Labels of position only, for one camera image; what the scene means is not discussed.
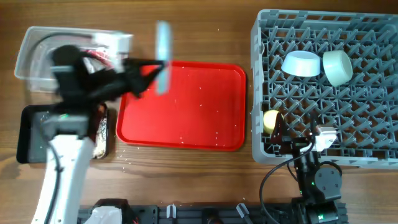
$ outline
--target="wooden table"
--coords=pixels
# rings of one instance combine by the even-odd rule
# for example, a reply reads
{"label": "wooden table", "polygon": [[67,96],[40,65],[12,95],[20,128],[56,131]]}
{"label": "wooden table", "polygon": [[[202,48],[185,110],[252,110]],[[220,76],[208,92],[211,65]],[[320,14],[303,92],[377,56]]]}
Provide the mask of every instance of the wooden table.
{"label": "wooden table", "polygon": [[[82,205],[100,198],[126,198],[132,205],[258,203],[258,189],[272,166],[251,155],[252,71],[250,30],[261,9],[303,9],[397,13],[395,1],[95,1],[0,0],[0,222],[30,223],[44,177],[43,168],[16,162],[23,84],[14,77],[17,53],[29,26],[123,30],[135,35],[138,53],[153,57],[155,22],[165,19],[174,31],[179,60],[235,63],[248,75],[247,135],[237,152],[209,152],[127,146],[116,140],[107,159],[91,163]],[[398,171],[346,168],[343,202],[351,223],[398,222]],[[299,196],[287,169],[267,182],[266,202]]]}

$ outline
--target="red rectangular tray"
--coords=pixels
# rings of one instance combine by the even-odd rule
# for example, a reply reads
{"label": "red rectangular tray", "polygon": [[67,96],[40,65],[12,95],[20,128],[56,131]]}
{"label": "red rectangular tray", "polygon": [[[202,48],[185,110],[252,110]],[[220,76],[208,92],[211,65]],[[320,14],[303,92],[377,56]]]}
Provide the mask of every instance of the red rectangular tray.
{"label": "red rectangular tray", "polygon": [[237,65],[173,61],[170,89],[121,98],[116,134],[127,144],[235,151],[244,140],[246,74]]}

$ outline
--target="white cup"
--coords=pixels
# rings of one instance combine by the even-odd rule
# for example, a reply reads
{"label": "white cup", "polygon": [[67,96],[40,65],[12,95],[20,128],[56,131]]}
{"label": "white cup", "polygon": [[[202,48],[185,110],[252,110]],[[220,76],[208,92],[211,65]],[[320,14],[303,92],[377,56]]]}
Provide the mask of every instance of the white cup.
{"label": "white cup", "polygon": [[334,87],[350,81],[353,77],[351,61],[344,51],[325,52],[322,59],[326,77]]}
{"label": "white cup", "polygon": [[286,55],[282,71],[300,77],[314,77],[321,72],[321,60],[314,53],[296,50]]}

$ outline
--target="yellow object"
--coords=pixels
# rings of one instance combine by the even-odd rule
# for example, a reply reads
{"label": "yellow object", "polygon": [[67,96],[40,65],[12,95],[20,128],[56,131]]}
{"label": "yellow object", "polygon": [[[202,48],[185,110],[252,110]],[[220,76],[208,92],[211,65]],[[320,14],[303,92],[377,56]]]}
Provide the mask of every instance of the yellow object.
{"label": "yellow object", "polygon": [[264,124],[264,131],[267,134],[272,134],[275,128],[276,115],[280,113],[277,110],[270,110],[264,113],[262,122]]}

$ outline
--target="gray plastic crate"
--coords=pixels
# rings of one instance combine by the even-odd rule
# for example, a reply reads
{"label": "gray plastic crate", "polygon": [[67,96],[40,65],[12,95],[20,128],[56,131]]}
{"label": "gray plastic crate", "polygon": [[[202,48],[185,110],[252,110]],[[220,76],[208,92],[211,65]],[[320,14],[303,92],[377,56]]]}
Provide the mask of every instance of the gray plastic crate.
{"label": "gray plastic crate", "polygon": [[[279,110],[293,136],[309,129],[309,112],[333,124],[338,140],[321,161],[367,168],[398,169],[398,16],[345,12],[262,10],[251,30],[254,100],[252,154],[261,164],[279,164],[280,155],[263,133],[264,111]],[[284,56],[307,50],[322,57],[344,50],[353,78],[333,87],[322,69],[316,77],[282,72]]]}

